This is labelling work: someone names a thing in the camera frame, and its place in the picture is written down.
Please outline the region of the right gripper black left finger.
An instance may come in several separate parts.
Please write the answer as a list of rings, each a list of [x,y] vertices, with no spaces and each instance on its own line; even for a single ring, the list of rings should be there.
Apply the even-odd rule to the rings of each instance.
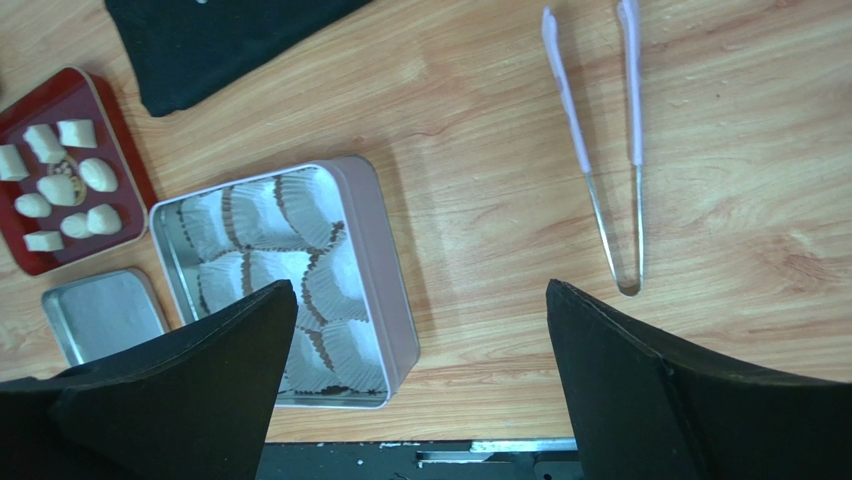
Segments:
[[[5,479],[251,479],[298,313],[288,281],[105,358],[1,386]]]

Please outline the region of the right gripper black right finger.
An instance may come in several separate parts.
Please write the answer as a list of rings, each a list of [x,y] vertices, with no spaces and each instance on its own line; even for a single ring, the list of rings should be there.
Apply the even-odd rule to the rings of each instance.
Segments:
[[[547,323],[589,479],[847,479],[851,387],[702,347],[553,280]]]

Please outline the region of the pink handled metal tongs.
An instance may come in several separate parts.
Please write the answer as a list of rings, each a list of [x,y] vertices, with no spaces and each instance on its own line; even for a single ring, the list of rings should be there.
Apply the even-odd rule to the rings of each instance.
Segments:
[[[646,258],[643,206],[644,112],[642,99],[642,33],[640,2],[638,0],[621,1],[617,5],[616,12],[621,24],[624,41],[626,103],[630,136],[629,159],[631,160],[633,167],[636,279],[631,284],[627,284],[622,281],[619,275],[619,270],[616,266],[613,248],[608,238],[607,221],[604,217],[604,209],[593,179],[591,158],[589,156],[583,130],[580,125],[569,76],[564,67],[559,47],[558,21],[550,7],[545,7],[542,13],[541,36],[551,73],[555,80],[562,108],[570,129],[577,163],[586,180],[599,236],[611,276],[621,295],[625,297],[636,297],[642,291],[644,284]]]

